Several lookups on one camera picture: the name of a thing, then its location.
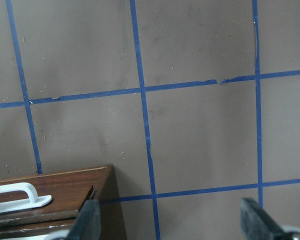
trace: wooden drawer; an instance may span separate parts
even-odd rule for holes
[[[0,185],[27,182],[39,196],[52,195],[40,208],[0,214],[0,239],[28,237],[69,229],[87,199],[100,201],[100,239],[127,239],[113,165],[1,180]],[[0,194],[0,202],[27,198],[24,192]]]

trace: white plastic handle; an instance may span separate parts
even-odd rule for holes
[[[0,186],[0,194],[24,191],[28,198],[0,202],[0,213],[43,207],[52,200],[51,195],[38,196],[36,188],[28,182],[19,182]]]
[[[19,182],[19,183],[0,186],[0,194],[15,192],[15,191],[26,192],[26,194],[28,194],[28,197],[30,199],[30,203],[32,204],[38,201],[38,193],[36,188],[28,182]]]

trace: gray wall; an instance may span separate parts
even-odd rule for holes
[[[7,6],[0,179],[114,164],[129,240],[243,239],[241,197],[300,227],[300,0]]]

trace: blue tape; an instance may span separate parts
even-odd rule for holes
[[[263,187],[266,188],[266,187],[291,185],[291,184],[300,184],[300,178],[291,179],[291,180],[264,182],[262,185]],[[219,192],[237,191],[237,190],[245,190],[245,189],[257,189],[258,187],[259,187],[258,183],[252,183],[252,184],[244,184],[244,185],[222,186],[222,187],[187,190],[187,191],[165,192],[165,193],[158,193],[153,195],[149,194],[149,195],[137,195],[137,196],[124,196],[124,197],[120,197],[110,201],[103,201],[103,202],[104,203],[130,202],[130,201],[138,201],[138,200],[150,200],[156,198],[170,198],[170,197],[187,196],[187,195],[219,193]]]
[[[247,76],[236,76],[231,79],[226,79],[220,82],[220,84],[225,84],[225,83],[235,83],[235,82],[243,82],[243,81],[250,81],[250,80],[255,80],[254,75],[247,75]]]
[[[254,183],[254,184],[222,186],[222,187],[188,190],[188,191],[165,192],[165,193],[158,193],[158,198],[169,198],[169,197],[186,196],[186,195],[209,194],[209,193],[227,192],[227,191],[244,190],[244,189],[255,189],[258,186],[259,185],[257,183]]]
[[[264,187],[273,187],[273,186],[282,186],[282,185],[290,185],[290,184],[300,184],[300,179],[264,182],[263,186]]]
[[[271,79],[271,78],[289,77],[289,76],[296,76],[296,75],[300,75],[300,70],[264,73],[260,75],[260,78]]]
[[[218,83],[214,79],[207,80],[207,81],[190,81],[190,82],[182,82],[182,83],[157,85],[157,86],[146,86],[145,91],[152,92],[152,91],[159,91],[159,90],[181,89],[181,88],[189,88],[189,87],[213,85],[213,84],[218,84]]]
[[[38,150],[38,145],[37,145],[35,127],[34,127],[34,123],[32,120],[31,109],[29,106],[29,97],[28,97],[25,76],[24,76],[24,70],[23,70],[22,60],[21,60],[21,55],[20,55],[14,12],[12,9],[11,0],[6,0],[5,3],[6,3],[7,12],[8,12],[8,18],[9,18],[9,23],[10,23],[15,59],[16,59],[16,64],[17,64],[20,83],[21,83],[21,90],[22,90],[22,95],[23,95],[23,100],[24,100],[26,117],[28,120],[28,125],[29,125],[29,130],[30,130],[30,136],[31,136],[32,147],[33,147],[33,151],[34,151],[36,168],[37,168],[38,174],[42,174],[42,167],[41,167],[41,162],[40,162],[40,157],[39,157],[39,150]]]
[[[149,119],[148,119],[147,97],[146,97],[144,71],[142,67],[142,59],[141,59],[141,51],[140,51],[140,40],[139,40],[137,10],[136,10],[135,0],[130,0],[130,11],[131,11],[136,65],[138,70],[138,78],[139,78],[140,91],[141,91],[142,114],[143,114],[146,154],[147,154],[148,170],[149,170],[149,178],[150,178],[150,188],[151,188],[151,194],[155,195],[156,194],[155,173],[154,173],[153,159],[151,156],[151,138],[150,138],[150,128],[149,128]],[[161,237],[160,237],[157,199],[153,198],[152,202],[153,202],[153,220],[154,220],[154,227],[155,227],[155,236],[157,240],[160,240]]]
[[[256,102],[256,144],[257,144],[257,174],[258,174],[258,203],[264,205],[263,198],[263,169],[262,169],[262,124],[261,124],[261,85],[260,85],[260,50],[259,23],[257,0],[252,0],[252,13],[255,33],[255,102]]]
[[[20,107],[25,105],[26,103],[23,101],[5,102],[5,103],[0,103],[0,109]]]
[[[47,98],[31,99],[30,102],[31,104],[46,104],[46,103],[63,102],[63,101],[71,101],[71,100],[79,100],[79,99],[117,96],[123,94],[136,94],[140,92],[141,92],[140,88],[130,88],[130,89],[123,89],[123,90],[101,91],[101,92],[92,92],[92,93],[84,93],[84,94],[77,94],[77,95],[66,95],[57,98],[47,97]]]
[[[160,240],[160,225],[159,225],[159,213],[158,213],[158,204],[157,199],[152,199],[152,208],[153,208],[153,218],[158,219],[157,221],[154,221],[154,229],[155,229],[155,239]]]

